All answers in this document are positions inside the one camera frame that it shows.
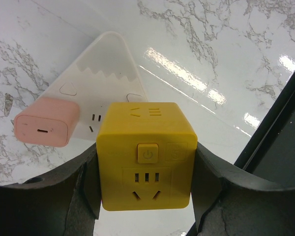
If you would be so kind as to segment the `pink plug cube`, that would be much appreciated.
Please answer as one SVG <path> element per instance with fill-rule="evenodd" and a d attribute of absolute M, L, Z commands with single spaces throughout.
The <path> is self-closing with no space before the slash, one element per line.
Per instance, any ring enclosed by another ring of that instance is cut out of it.
<path fill-rule="evenodd" d="M 64 147 L 79 121 L 77 103 L 41 97 L 14 119 L 15 137 L 28 144 Z"/>

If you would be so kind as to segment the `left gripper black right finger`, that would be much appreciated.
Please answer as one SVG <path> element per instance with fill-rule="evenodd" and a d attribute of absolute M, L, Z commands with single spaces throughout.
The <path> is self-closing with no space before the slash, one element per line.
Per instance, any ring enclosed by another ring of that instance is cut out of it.
<path fill-rule="evenodd" d="M 191 195 L 199 236 L 295 236 L 295 186 L 250 174 L 201 144 Z"/>

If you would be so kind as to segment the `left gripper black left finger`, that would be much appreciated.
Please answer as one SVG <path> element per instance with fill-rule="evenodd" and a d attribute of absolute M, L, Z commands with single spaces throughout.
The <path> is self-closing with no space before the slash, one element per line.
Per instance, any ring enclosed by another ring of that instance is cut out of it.
<path fill-rule="evenodd" d="M 96 145 L 22 184 L 0 186 L 0 236 L 91 236 L 101 190 Z"/>

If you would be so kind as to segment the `white angled socket block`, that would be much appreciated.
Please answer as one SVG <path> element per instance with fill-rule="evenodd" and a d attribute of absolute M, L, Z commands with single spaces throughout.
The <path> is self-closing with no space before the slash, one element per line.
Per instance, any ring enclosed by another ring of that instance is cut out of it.
<path fill-rule="evenodd" d="M 80 118 L 72 137 L 90 141 L 95 141 L 111 103 L 148 101 L 130 50 L 113 31 L 97 37 L 42 96 L 77 103 Z"/>

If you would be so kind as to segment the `yellow plug cube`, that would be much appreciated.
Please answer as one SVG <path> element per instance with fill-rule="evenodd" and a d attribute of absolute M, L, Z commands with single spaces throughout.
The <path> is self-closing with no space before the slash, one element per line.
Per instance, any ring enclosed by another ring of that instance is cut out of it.
<path fill-rule="evenodd" d="M 96 139 L 103 208 L 187 207 L 197 143 L 176 103 L 112 103 Z"/>

